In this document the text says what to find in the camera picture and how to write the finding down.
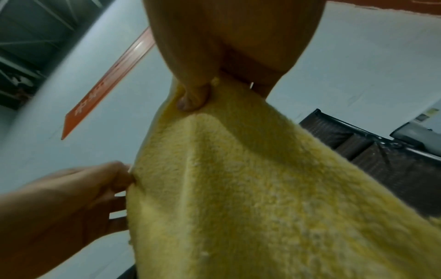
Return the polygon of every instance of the orange strip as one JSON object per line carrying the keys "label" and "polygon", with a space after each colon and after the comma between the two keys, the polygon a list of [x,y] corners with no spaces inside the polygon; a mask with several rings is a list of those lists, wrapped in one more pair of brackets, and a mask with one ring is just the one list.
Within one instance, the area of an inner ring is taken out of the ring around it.
{"label": "orange strip", "polygon": [[152,31],[147,28],[118,61],[104,74],[83,99],[66,114],[63,135],[65,139],[73,129],[107,96],[130,70],[155,45]]}

